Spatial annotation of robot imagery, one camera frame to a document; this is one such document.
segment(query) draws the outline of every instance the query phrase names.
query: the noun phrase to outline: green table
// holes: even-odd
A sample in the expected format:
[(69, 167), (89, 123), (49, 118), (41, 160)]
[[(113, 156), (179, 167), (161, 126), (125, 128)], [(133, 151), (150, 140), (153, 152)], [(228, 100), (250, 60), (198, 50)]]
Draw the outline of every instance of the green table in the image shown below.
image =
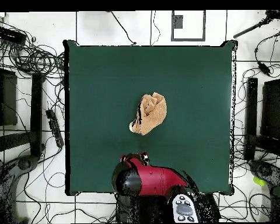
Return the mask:
[[(130, 152), (148, 152), (153, 166), (185, 170), (202, 192), (230, 191), (234, 41), (221, 47), (67, 46), (71, 194), (112, 193), (112, 172)], [(145, 136), (132, 133), (141, 97), (153, 92), (166, 99), (164, 122)]]

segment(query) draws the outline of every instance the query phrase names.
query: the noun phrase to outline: crumpled towel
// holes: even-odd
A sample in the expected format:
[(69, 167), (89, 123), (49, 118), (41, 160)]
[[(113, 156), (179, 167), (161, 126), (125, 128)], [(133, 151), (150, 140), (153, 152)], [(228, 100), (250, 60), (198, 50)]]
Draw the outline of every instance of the crumpled towel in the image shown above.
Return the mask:
[(136, 119), (129, 124), (132, 132), (146, 135), (161, 124), (167, 114), (167, 105), (164, 96), (153, 93), (145, 94), (138, 104)]

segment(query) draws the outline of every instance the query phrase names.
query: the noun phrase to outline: controller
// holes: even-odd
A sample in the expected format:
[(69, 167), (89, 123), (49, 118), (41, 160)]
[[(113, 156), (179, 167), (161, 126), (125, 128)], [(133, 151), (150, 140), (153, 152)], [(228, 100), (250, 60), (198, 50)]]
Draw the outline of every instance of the controller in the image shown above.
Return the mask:
[(176, 195), (172, 202), (173, 216), (176, 223), (198, 223), (200, 222), (194, 200), (191, 195)]
[(57, 147), (62, 148), (64, 146), (64, 142), (60, 132), (56, 115), (52, 109), (45, 111), (45, 113), (47, 115), (47, 118), (49, 119), (49, 126), (53, 136), (55, 137), (56, 145)]
[(261, 160), (249, 161), (251, 173), (273, 187), (280, 186), (280, 168)]

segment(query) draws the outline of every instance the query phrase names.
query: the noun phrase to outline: black cable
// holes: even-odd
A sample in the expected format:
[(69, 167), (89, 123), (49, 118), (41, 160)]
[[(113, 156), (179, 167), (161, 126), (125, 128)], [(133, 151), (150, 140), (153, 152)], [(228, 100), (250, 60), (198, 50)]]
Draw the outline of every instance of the black cable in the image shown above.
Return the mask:
[(36, 202), (36, 203), (39, 205), (39, 207), (40, 207), (39, 210), (38, 210), (38, 212), (36, 213), (35, 217), (33, 218), (32, 222), (31, 222), (31, 224), (33, 224), (34, 220), (36, 219), (37, 215), (38, 215), (39, 212), (40, 212), (41, 205), (40, 205), (40, 203), (39, 203), (38, 201), (36, 201), (36, 200), (35, 200), (34, 198), (32, 198), (31, 196), (29, 196), (28, 193), (26, 192), (26, 186), (27, 186), (27, 183), (28, 183), (28, 181), (29, 181), (29, 177), (30, 177), (30, 174), (28, 173), (27, 180), (26, 180), (26, 183), (25, 183), (25, 185), (24, 185), (24, 192), (25, 192), (25, 194), (26, 194), (26, 196), (27, 196), (28, 198), (30, 198), (32, 201)]
[[(254, 222), (257, 222), (257, 221), (256, 221), (255, 217), (253, 216), (252, 207), (251, 207), (251, 200), (252, 200), (253, 197), (258, 196), (258, 195), (260, 195), (260, 196), (262, 196), (262, 197), (265, 197), (265, 198), (267, 198), (268, 200), (271, 200), (267, 195), (265, 195), (265, 194), (263, 194), (263, 193), (256, 193), (256, 194), (253, 194), (253, 195), (249, 198), (249, 201), (248, 201), (249, 210), (250, 210), (250, 213), (251, 213), (251, 216), (252, 216), (252, 219), (253, 219)], [(268, 212), (267, 212), (267, 213), (264, 213), (264, 212), (260, 211), (259, 209), (257, 209), (256, 207), (254, 207), (254, 208), (255, 208), (258, 212), (261, 212), (262, 214), (266, 215), (267, 217), (270, 217), (269, 214), (268, 214)], [(261, 205), (261, 208), (262, 208), (262, 209), (268, 210), (268, 208), (265, 207), (264, 205)]]
[(160, 35), (161, 35), (160, 29), (155, 25), (155, 17), (156, 17), (156, 10), (155, 10), (155, 14), (154, 14), (154, 16), (153, 16), (153, 25), (154, 25), (154, 26), (157, 28), (157, 30), (159, 31), (159, 36), (158, 36), (157, 40), (156, 40), (155, 42), (152, 43), (152, 46), (153, 46), (156, 42), (159, 41), (159, 37), (160, 37)]
[(119, 20), (116, 18), (116, 16), (115, 16), (115, 14), (113, 13), (113, 11), (110, 11), (110, 12), (111, 12), (111, 14), (114, 16), (114, 18), (115, 18), (115, 20), (118, 22), (118, 24), (121, 26), (121, 28), (123, 29), (123, 31), (125, 31), (125, 33), (126, 33), (126, 35), (127, 35), (127, 37), (128, 37), (128, 40), (132, 43), (132, 46), (133, 46), (133, 45), (136, 45), (137, 43), (136, 43), (136, 42), (133, 42), (133, 41), (129, 38), (127, 31), (124, 29), (124, 27), (121, 25), (121, 23), (119, 22)]
[(255, 59), (256, 59), (256, 61), (257, 61), (257, 64), (258, 64), (259, 69), (260, 69), (264, 74), (268, 75), (268, 76), (271, 77), (271, 78), (277, 78), (278, 76), (280, 76), (280, 74), (277, 75), (277, 76), (272, 76), (272, 74), (274, 73), (274, 68), (273, 68), (273, 67), (278, 66), (278, 67), (280, 68), (280, 65), (279, 65), (279, 64), (272, 65), (272, 64), (271, 64), (271, 60), (270, 60), (270, 64), (271, 64), (271, 68), (272, 68), (272, 72), (271, 72), (270, 69), (269, 69), (269, 67), (267, 67), (264, 63), (261, 63), (261, 62), (257, 59), (257, 52), (258, 52), (258, 47), (259, 47), (259, 45), (260, 45), (261, 43), (263, 43), (263, 42), (265, 42), (266, 40), (271, 39), (271, 38), (273, 38), (273, 37), (276, 37), (276, 39), (275, 39), (275, 42), (276, 42), (278, 36), (280, 36), (280, 31), (279, 31), (278, 33), (272, 35), (272, 36), (269, 36), (269, 37), (264, 38), (263, 40), (261, 40), (261, 41), (257, 44), (257, 46), (256, 46), (256, 48), (255, 48), (255, 50), (254, 50)]

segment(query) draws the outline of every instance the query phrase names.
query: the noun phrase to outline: white tile floor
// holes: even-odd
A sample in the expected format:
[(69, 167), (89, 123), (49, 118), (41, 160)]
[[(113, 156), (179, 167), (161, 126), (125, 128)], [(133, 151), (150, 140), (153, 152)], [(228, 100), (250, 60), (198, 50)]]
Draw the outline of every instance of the white tile floor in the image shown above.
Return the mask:
[[(136, 41), (137, 45), (150, 45), (151, 36), (151, 12), (150, 11), (136, 11), (136, 12), (114, 12), (118, 17), (121, 24), (127, 30), (129, 37), (132, 41)], [(156, 11), (155, 22), (152, 23), (152, 41), (156, 41), (160, 36), (155, 46), (167, 45), (167, 46), (180, 46), (180, 45), (201, 45), (201, 46), (219, 46), (226, 39), (233, 39), (233, 35), (258, 23), (264, 18), (264, 10), (207, 10), (206, 11), (206, 39), (205, 42), (171, 42), (171, 11)], [(57, 55), (64, 51), (62, 41), (67, 39), (76, 40), (80, 45), (130, 45), (124, 31), (118, 25), (111, 13), (106, 12), (30, 12), (30, 13), (7, 13), (4, 21), (7, 24), (28, 31), (32, 36), (36, 37), (36, 45), (51, 46), (55, 49)], [(273, 21), (270, 24), (256, 29), (251, 33), (245, 34), (239, 37), (237, 50), (237, 89), (240, 89), (244, 71), (256, 68), (254, 49), (258, 42), (263, 38), (268, 37), (280, 29), (280, 21)], [(274, 39), (267, 40), (259, 47), (257, 58), (263, 61), (270, 61), (271, 53), (273, 49)], [(42, 46), (43, 49), (54, 52), (49, 47)], [(280, 37), (275, 45), (274, 54), (272, 55), (272, 61), (277, 61), (280, 64)], [(9, 58), (5, 57), (4, 64), (9, 64)], [(280, 69), (275, 69), (274, 75), (278, 75)], [(249, 71), (246, 76), (251, 76), (252, 71)], [(258, 84), (263, 85), (269, 78), (262, 73), (256, 75), (258, 78)], [(58, 83), (58, 79), (53, 79), (52, 83)], [(30, 103), (31, 96), (27, 95), (31, 93), (31, 84), (29, 80), (19, 79), (17, 84), (17, 98), (26, 99)], [(259, 87), (259, 98), (261, 100), (261, 86)], [(43, 107), (47, 108), (47, 102), (54, 104), (56, 96), (54, 93), (54, 86), (47, 81), (44, 83), (44, 90), (49, 95), (43, 95)], [(243, 97), (244, 90), (241, 88), (239, 96)], [(244, 108), (244, 103), (240, 103), (236, 106), (236, 112)], [(30, 128), (30, 109), (24, 100), (17, 102), (17, 112), (23, 119), (24, 125), (29, 130)], [(244, 111), (241, 111), (236, 116), (236, 129), (235, 134), (239, 135), (236, 138), (242, 138), (242, 123), (244, 121)], [(61, 129), (64, 130), (64, 120), (61, 110), (57, 110), (57, 117)], [(10, 134), (23, 131), (21, 123), (17, 126), (5, 127), (2, 131), (3, 134)], [(47, 140), (51, 136), (47, 124), (46, 117), (43, 118), (43, 140)], [(28, 145), (23, 145), (18, 148), (5, 151), (1, 154), (1, 159), (5, 162), (15, 158), (19, 153), (27, 149)], [(57, 151), (54, 140), (51, 138), (47, 143), (46, 157), (53, 155)], [(65, 173), (65, 149), (56, 156), (53, 160), (45, 161), (44, 164), (39, 165), (34, 171), (30, 173), (30, 179), (28, 182), (27, 193), (40, 201), (41, 210), (34, 223), (48, 223), (45, 215), (46, 201), (47, 209), (49, 210), (49, 221), (52, 223), (91, 223), (94, 219), (91, 216), (101, 218), (101, 221), (106, 221), (103, 217), (110, 217), (115, 209), (115, 198), (113, 194), (98, 194), (98, 193), (81, 193), (79, 196), (67, 197), (64, 194), (64, 174)], [(47, 186), (46, 180), (50, 180), (50, 184), (55, 187)], [(24, 183), (27, 180), (27, 176), (23, 176), (20, 179), (20, 183), (17, 188), (17, 211), (19, 216), (28, 216), (30, 222), (34, 218), (35, 214), (39, 210), (39, 205), (32, 202), (23, 192)], [(249, 209), (246, 208), (246, 199), (254, 193), (264, 193), (268, 195), (266, 187), (260, 187), (253, 182), (252, 174), (242, 167), (237, 167), (234, 170), (234, 185), (235, 194), (233, 196), (222, 196), (216, 193), (215, 198), (218, 201), (221, 214), (226, 218), (235, 218), (234, 221), (252, 222), (252, 216)], [(266, 205), (270, 207), (270, 202), (264, 197), (253, 198), (253, 204), (259, 207)], [(257, 221), (267, 221), (268, 218), (259, 213), (254, 215)]]

